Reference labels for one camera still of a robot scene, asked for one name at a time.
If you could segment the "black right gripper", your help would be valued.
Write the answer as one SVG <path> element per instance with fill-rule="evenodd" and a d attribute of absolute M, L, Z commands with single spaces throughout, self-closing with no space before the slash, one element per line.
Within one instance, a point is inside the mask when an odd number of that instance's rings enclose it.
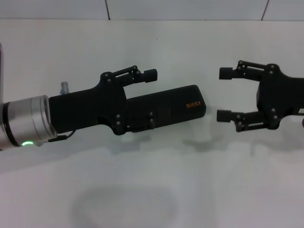
<path fill-rule="evenodd" d="M 290 115 L 304 115 L 304 79 L 283 74 L 276 64 L 262 65 L 244 60 L 237 67 L 221 67 L 220 80 L 243 78 L 260 81 L 257 107 L 261 112 L 217 110 L 217 122 L 234 122 L 237 132 L 268 128 L 275 130 Z"/>

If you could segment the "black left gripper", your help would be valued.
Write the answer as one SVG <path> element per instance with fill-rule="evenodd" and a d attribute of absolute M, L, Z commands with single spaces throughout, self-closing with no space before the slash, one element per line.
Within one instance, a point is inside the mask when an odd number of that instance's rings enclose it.
<path fill-rule="evenodd" d="M 57 133 L 66 133 L 99 124 L 109 126 L 114 134 L 126 132 L 125 86 L 157 81 L 156 69 L 141 72 L 131 66 L 100 76 L 99 83 L 87 90 L 49 98 L 51 124 Z M 129 132 L 142 132 L 155 128 L 154 113 L 145 113 L 128 120 Z"/>

